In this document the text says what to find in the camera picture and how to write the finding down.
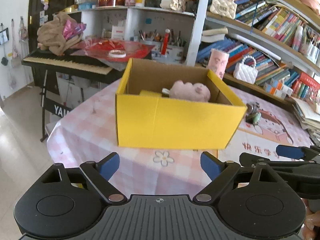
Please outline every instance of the white wall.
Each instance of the white wall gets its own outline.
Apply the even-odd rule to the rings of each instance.
[[[0,0],[0,23],[4,24],[4,28],[9,28],[9,41],[5,43],[5,52],[12,52],[12,31],[11,31],[11,19],[14,20],[14,35],[16,41],[16,47],[21,55],[21,46],[19,43],[19,24],[20,16],[24,19],[24,24],[27,27],[28,25],[28,5],[29,0]],[[0,46],[0,61],[4,55],[3,46]],[[29,81],[28,77],[31,77],[31,82],[33,81],[32,72],[30,67],[25,67],[27,70],[27,75],[25,74],[25,69],[23,66],[19,66],[11,69],[11,73],[15,76],[17,80],[17,85],[14,89],[11,89],[8,85],[7,71],[8,68],[11,68],[11,57],[8,57],[9,63],[7,66],[3,66],[0,63],[0,95],[2,98],[12,95],[17,90],[23,88],[27,85]]]

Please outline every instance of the yellow box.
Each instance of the yellow box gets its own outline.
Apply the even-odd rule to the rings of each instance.
[[[175,81],[205,84],[209,103],[140,95],[161,93]],[[116,133],[121,147],[224,149],[247,107],[211,70],[130,59],[116,92]]]

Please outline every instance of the pink tumbler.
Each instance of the pink tumbler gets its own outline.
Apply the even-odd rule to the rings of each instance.
[[[211,49],[211,55],[209,58],[209,62],[207,68],[211,69],[215,74],[223,78],[224,72],[226,70],[226,66],[228,63],[229,54],[225,53],[221,50]]]

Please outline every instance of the metal screw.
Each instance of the metal screw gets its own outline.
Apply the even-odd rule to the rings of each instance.
[[[200,202],[208,202],[211,200],[211,196],[208,194],[199,194],[196,196],[196,200]]]
[[[112,194],[109,196],[109,200],[112,202],[119,202],[122,201],[124,199],[124,196],[122,196],[121,194]]]

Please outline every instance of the gray ribbed plate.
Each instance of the gray ribbed plate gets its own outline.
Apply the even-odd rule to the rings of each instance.
[[[129,203],[107,208],[102,219],[70,240],[245,240],[227,228],[208,206],[186,195],[133,195]],[[299,240],[297,235],[288,240]],[[35,240],[23,236],[21,240]]]

